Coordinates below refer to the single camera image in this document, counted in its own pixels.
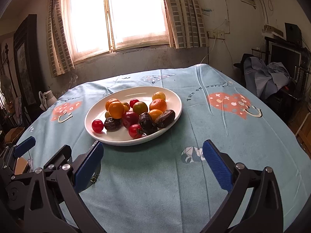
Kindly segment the large orange mandarin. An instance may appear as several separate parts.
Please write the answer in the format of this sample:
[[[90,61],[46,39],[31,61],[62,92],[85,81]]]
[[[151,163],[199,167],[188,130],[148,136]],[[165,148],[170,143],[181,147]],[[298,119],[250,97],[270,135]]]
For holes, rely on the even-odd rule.
[[[109,110],[109,106],[110,106],[113,102],[119,102],[119,100],[116,99],[116,98],[111,98],[111,99],[107,100],[107,102],[105,103],[105,109],[106,109],[106,111]]]

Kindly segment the small green yellow fruit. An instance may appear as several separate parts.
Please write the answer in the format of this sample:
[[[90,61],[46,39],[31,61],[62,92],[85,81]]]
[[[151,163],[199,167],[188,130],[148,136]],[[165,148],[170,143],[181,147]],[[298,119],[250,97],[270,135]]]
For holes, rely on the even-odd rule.
[[[108,111],[105,112],[105,118],[111,117],[110,113]]]

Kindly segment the wall power socket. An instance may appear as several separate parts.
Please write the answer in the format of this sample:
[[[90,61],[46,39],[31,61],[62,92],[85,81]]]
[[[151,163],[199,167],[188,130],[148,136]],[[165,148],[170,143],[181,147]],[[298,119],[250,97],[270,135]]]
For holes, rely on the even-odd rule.
[[[225,39],[225,32],[223,30],[211,30],[208,32],[209,38]]]

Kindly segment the small orange mandarin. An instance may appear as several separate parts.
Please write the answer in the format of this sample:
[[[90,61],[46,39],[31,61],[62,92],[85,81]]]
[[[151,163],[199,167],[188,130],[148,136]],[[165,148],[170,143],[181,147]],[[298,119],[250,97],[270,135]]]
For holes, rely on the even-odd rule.
[[[165,100],[157,98],[150,103],[149,110],[160,110],[164,112],[167,110],[167,103]]]

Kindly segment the left checked curtain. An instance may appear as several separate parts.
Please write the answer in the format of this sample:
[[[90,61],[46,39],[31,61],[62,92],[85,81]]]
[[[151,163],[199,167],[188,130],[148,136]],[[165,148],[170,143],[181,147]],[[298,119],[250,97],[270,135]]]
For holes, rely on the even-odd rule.
[[[62,19],[61,0],[47,0],[47,57],[52,77],[74,69]]]

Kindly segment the checked curtain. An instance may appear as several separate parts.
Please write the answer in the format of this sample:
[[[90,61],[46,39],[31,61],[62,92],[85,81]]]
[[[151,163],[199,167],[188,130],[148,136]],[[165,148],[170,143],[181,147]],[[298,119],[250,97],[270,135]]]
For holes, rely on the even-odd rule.
[[[208,47],[199,0],[164,0],[170,47]]]
[[[61,0],[47,0],[47,57],[52,77],[74,69],[62,19]]]

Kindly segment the window with white frame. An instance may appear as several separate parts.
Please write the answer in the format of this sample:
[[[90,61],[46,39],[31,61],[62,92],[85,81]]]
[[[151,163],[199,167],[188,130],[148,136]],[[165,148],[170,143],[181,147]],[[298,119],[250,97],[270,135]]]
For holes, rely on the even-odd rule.
[[[98,54],[169,44],[164,0],[61,0],[61,8],[75,63]]]

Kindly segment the small orange tomato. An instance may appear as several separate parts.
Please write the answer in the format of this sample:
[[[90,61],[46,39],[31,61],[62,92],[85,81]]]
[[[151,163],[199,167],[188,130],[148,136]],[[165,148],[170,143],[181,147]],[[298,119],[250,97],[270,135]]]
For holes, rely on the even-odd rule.
[[[154,123],[155,120],[163,113],[163,111],[161,110],[158,110],[158,109],[153,109],[153,110],[150,110],[148,112],[148,114],[150,115],[151,119],[152,119],[152,122]]]

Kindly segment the right checked curtain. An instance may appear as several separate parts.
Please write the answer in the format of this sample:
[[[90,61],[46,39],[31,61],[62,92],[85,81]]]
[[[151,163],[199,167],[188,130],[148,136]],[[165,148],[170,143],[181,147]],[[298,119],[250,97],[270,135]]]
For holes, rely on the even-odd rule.
[[[170,47],[208,47],[199,0],[164,0]]]

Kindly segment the red cherry tomato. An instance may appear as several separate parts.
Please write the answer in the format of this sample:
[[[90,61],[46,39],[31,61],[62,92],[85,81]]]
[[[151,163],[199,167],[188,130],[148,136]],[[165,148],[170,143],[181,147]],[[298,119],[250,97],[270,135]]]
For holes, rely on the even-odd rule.
[[[130,102],[129,102],[130,107],[133,108],[133,106],[134,106],[135,103],[137,103],[137,102],[139,102],[138,99],[135,99],[135,98],[134,98],[134,99],[131,99]]]
[[[91,126],[93,131],[98,134],[100,134],[104,129],[104,123],[100,119],[95,119]]]
[[[133,139],[138,139],[144,136],[144,131],[140,124],[131,125],[128,129],[128,133]]]

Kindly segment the tiny tan fruit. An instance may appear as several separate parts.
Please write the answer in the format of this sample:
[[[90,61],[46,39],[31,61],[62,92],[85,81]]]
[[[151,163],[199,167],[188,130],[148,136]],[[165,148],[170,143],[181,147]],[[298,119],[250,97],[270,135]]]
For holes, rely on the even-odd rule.
[[[124,106],[124,112],[128,112],[130,110],[130,105],[127,102],[122,103]]]

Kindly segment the black monitor screen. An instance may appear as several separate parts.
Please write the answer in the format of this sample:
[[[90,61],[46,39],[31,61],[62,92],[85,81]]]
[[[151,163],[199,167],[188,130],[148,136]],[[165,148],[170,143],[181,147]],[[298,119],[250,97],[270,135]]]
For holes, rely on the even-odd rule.
[[[295,79],[296,69],[301,64],[301,52],[278,44],[272,44],[270,47],[269,62],[282,63],[290,77]]]

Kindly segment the dark framed picture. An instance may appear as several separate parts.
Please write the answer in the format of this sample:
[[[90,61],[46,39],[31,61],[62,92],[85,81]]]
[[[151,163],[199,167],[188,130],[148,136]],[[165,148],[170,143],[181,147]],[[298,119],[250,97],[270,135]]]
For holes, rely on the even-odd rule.
[[[13,36],[14,63],[24,105],[40,109],[39,92],[45,90],[38,55],[37,15],[29,14]]]

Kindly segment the brown cardboard piece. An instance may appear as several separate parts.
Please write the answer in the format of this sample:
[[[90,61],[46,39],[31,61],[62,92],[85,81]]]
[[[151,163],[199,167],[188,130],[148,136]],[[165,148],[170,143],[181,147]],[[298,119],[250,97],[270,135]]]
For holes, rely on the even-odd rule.
[[[23,157],[17,159],[16,167],[15,167],[15,175],[20,175],[24,172],[28,167],[28,161]]]

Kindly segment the light blue patterned tablecloth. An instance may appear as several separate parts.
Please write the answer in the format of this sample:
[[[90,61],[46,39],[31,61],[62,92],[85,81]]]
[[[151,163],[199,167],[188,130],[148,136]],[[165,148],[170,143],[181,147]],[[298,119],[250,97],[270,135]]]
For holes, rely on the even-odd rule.
[[[199,232],[226,196],[202,155],[210,139],[250,169],[272,167],[283,204],[284,227],[310,196],[310,159],[288,126],[259,98],[209,65],[152,70],[88,82],[68,90],[22,135],[36,145],[25,155],[42,167],[63,145],[85,153],[89,109],[117,91],[157,86],[182,101],[176,124],[136,146],[105,146],[96,183],[81,198],[108,232]]]

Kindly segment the dark water chestnut front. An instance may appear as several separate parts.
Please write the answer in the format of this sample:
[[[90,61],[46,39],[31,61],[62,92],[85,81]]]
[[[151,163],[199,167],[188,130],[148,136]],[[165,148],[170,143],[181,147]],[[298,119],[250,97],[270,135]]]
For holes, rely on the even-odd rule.
[[[145,135],[151,135],[158,131],[158,128],[155,126],[151,116],[147,112],[144,112],[139,115],[138,123],[141,126],[142,130],[144,131]]]

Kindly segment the pile of blue clothes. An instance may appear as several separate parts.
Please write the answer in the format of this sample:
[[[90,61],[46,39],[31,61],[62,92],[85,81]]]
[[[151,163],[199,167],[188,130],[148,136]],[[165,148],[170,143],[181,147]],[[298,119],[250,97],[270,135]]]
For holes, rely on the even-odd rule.
[[[248,57],[243,63],[246,89],[261,100],[277,93],[291,81],[290,74],[282,63],[268,65],[257,57]]]

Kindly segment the yellow green citrus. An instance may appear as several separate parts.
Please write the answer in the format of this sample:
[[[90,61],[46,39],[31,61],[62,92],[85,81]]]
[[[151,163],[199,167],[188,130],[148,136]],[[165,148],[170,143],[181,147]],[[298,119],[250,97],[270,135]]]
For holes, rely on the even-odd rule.
[[[148,112],[148,106],[144,102],[136,102],[133,105],[132,109],[138,115]]]

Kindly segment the white kettle jug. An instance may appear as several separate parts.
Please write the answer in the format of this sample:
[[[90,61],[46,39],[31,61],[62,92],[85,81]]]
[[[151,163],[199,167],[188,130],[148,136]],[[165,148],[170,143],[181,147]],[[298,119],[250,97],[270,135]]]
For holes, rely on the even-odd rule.
[[[43,111],[48,110],[48,108],[51,107],[57,101],[57,98],[54,96],[51,90],[46,91],[44,93],[39,91],[38,96],[41,102],[40,108]]]

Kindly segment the white oval plate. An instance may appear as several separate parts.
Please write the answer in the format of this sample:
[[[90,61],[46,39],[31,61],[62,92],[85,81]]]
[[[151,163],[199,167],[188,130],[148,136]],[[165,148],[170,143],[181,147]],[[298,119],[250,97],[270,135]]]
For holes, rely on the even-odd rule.
[[[164,134],[182,113],[180,97],[161,87],[128,88],[94,104],[84,120],[96,140],[113,146],[132,146]]]

